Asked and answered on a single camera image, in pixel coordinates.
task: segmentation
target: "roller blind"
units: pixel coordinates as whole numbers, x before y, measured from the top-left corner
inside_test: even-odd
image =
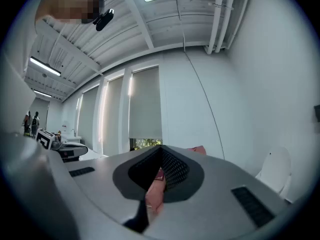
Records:
[[[129,138],[162,139],[159,68],[132,75]]]
[[[119,106],[123,76],[109,81],[103,112],[103,154],[113,156],[119,153]]]
[[[82,103],[79,114],[78,136],[81,136],[81,143],[86,145],[89,149],[93,149],[93,122],[96,97],[98,87],[95,87],[83,94]]]
[[[47,128],[47,115],[48,115],[48,107],[49,107],[49,101],[40,99],[40,98],[35,98],[33,103],[31,104],[30,107],[30,113],[32,118],[36,115],[36,112],[39,113],[39,128],[46,129]]]

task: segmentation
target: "vent grille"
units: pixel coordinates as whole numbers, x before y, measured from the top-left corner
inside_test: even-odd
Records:
[[[231,192],[258,228],[275,217],[245,186],[232,189]]]
[[[71,170],[71,171],[69,171],[69,173],[70,173],[71,177],[76,177],[76,176],[88,174],[88,173],[91,173],[94,171],[95,171],[95,169],[93,169],[92,167],[85,167],[85,168],[81,168],[78,170]]]

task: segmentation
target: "black mesh pad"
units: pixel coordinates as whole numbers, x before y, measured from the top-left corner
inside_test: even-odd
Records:
[[[143,201],[160,167],[166,180],[164,203],[187,200],[200,188],[205,177],[204,170],[194,160],[167,146],[155,146],[120,164],[112,179],[125,198]]]

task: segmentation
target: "cable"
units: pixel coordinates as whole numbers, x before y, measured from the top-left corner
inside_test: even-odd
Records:
[[[212,111],[212,108],[211,108],[211,105],[210,105],[208,96],[207,96],[207,94],[206,94],[205,88],[204,88],[204,86],[202,85],[202,83],[201,83],[201,81],[200,81],[200,78],[199,78],[199,76],[198,76],[198,73],[197,73],[194,65],[192,64],[192,62],[191,62],[191,60],[190,60],[190,58],[189,58],[189,56],[188,56],[188,54],[187,54],[186,52],[185,52],[185,55],[186,55],[186,57],[188,58],[191,66],[193,67],[193,70],[194,70],[194,72],[195,72],[195,74],[196,74],[196,77],[198,78],[198,80],[199,80],[199,82],[200,82],[200,85],[201,85],[201,87],[202,87],[202,90],[203,90],[203,92],[204,92],[206,101],[207,101],[208,104],[209,104],[209,107],[210,107],[210,110],[211,110],[211,114],[212,114],[212,117],[213,117],[213,120],[214,120],[214,123],[215,123],[215,127],[216,127],[216,130],[217,130],[217,132],[218,132],[218,136],[219,136],[219,140],[220,140],[220,144],[221,144],[221,149],[222,149],[223,160],[226,160],[226,158],[225,158],[225,152],[224,152],[224,147],[222,146],[222,141],[221,141],[220,132],[219,132],[219,129],[218,129],[218,126],[217,126],[216,118],[215,118],[214,112]]]

